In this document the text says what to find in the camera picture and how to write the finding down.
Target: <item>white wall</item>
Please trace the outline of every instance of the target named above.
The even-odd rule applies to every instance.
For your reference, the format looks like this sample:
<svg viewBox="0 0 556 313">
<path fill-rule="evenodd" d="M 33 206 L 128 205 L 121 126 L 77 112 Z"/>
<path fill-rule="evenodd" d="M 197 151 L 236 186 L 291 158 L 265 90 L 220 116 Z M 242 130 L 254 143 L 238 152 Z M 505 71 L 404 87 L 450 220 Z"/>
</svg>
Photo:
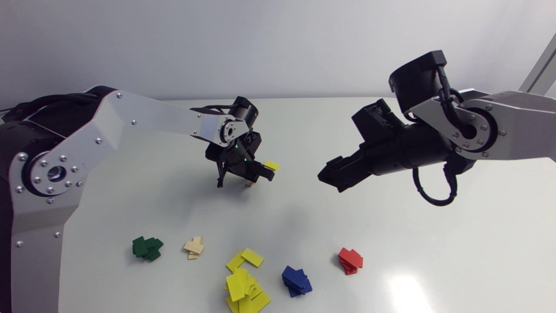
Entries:
<svg viewBox="0 0 556 313">
<path fill-rule="evenodd" d="M 554 35 L 555 9 L 553 0 L 3 0 L 0 107 L 97 84 L 163 100 L 386 96 L 393 70 L 436 49 L 456 88 L 517 89 Z"/>
</svg>

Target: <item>green wooden block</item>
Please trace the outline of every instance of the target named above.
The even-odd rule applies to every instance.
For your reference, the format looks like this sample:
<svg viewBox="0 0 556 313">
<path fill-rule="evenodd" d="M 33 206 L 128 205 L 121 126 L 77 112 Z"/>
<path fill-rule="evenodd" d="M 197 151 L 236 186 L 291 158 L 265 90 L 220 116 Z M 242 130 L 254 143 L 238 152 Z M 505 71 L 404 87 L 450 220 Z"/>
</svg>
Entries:
<svg viewBox="0 0 556 313">
<path fill-rule="evenodd" d="M 155 246 L 155 239 L 154 238 L 149 238 L 147 240 L 145 240 L 145 245 L 147 246 L 147 249 L 149 250 L 150 248 L 154 248 Z"/>
<path fill-rule="evenodd" d="M 142 257 L 147 254 L 147 245 L 145 244 L 145 238 L 143 238 L 143 236 L 133 240 L 132 250 L 136 257 Z"/>
<path fill-rule="evenodd" d="M 164 246 L 164 243 L 163 243 L 162 241 L 160 241 L 160 239 L 157 238 L 157 239 L 155 240 L 155 247 L 156 247 L 156 249 L 158 250 L 158 249 L 160 249 L 160 247 L 162 247 L 162 246 Z"/>
<path fill-rule="evenodd" d="M 154 261 L 156 260 L 158 257 L 160 257 L 160 252 L 156 249 L 152 250 L 151 252 L 148 253 L 147 258 L 149 260 Z"/>
</svg>

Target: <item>red wooden block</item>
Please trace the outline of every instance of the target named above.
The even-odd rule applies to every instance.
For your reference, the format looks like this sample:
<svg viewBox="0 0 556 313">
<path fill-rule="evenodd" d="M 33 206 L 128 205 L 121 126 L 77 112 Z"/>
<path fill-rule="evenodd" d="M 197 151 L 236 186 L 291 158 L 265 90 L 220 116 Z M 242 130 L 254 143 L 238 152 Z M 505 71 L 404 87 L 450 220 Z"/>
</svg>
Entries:
<svg viewBox="0 0 556 313">
<path fill-rule="evenodd" d="M 347 263 L 346 261 L 340 259 L 340 264 L 344 268 L 344 271 L 346 272 L 346 275 L 357 273 L 357 267 L 352 266 L 351 264 Z"/>
<path fill-rule="evenodd" d="M 353 249 L 349 251 L 346 248 L 342 248 L 338 256 L 352 266 L 363 268 L 363 258 Z"/>
<path fill-rule="evenodd" d="M 355 266 L 357 266 L 358 268 L 363 268 L 363 257 L 353 249 L 351 249 L 350 253 L 359 260 L 359 262 Z"/>
</svg>

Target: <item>white table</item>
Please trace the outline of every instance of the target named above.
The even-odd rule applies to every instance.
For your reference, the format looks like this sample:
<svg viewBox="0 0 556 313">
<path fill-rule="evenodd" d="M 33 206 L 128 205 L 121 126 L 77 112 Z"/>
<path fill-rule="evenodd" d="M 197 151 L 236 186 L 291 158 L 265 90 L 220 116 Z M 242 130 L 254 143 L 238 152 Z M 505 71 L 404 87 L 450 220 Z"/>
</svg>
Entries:
<svg viewBox="0 0 556 313">
<path fill-rule="evenodd" d="M 60 313 L 226 312 L 225 264 L 246 247 L 265 258 L 260 268 L 244 265 L 272 298 L 263 312 L 555 312 L 551 160 L 478 162 L 448 207 L 421 199 L 411 171 L 341 194 L 318 181 L 328 160 L 363 142 L 350 117 L 376 100 L 253 99 L 257 160 L 281 167 L 252 188 L 228 174 L 217 189 L 203 141 L 126 129 L 66 224 Z M 441 165 L 421 177 L 430 195 L 448 194 Z M 138 236 L 161 239 L 162 256 L 132 255 Z M 205 250 L 188 261 L 182 246 L 193 236 L 204 236 Z M 340 268 L 342 247 L 365 258 L 357 274 Z M 291 299 L 286 265 L 303 268 L 313 291 Z"/>
</svg>

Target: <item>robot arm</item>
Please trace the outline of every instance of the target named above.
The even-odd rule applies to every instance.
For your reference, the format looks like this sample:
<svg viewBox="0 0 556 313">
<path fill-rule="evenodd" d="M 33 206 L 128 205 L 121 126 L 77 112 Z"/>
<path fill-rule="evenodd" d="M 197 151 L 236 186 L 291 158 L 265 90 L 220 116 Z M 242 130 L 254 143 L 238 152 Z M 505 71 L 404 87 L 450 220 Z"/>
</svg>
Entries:
<svg viewBox="0 0 556 313">
<path fill-rule="evenodd" d="M 226 172 L 253 182 L 274 176 L 254 160 L 258 114 L 243 97 L 188 110 L 104 86 L 12 109 L 0 125 L 0 312 L 58 312 L 64 224 L 124 126 L 208 141 L 206 157 L 217 163 L 222 187 Z"/>
<path fill-rule="evenodd" d="M 445 65 L 442 51 L 433 51 L 392 73 L 391 89 L 413 123 L 399 120 L 382 99 L 362 108 L 352 119 L 365 142 L 353 155 L 329 161 L 319 179 L 343 192 L 370 175 L 412 169 L 419 193 L 444 206 L 456 196 L 456 175 L 476 160 L 550 157 L 556 162 L 556 100 L 519 91 L 457 92 L 449 86 Z M 451 188 L 446 200 L 428 197 L 419 182 L 418 167 L 440 162 L 446 162 Z"/>
</svg>

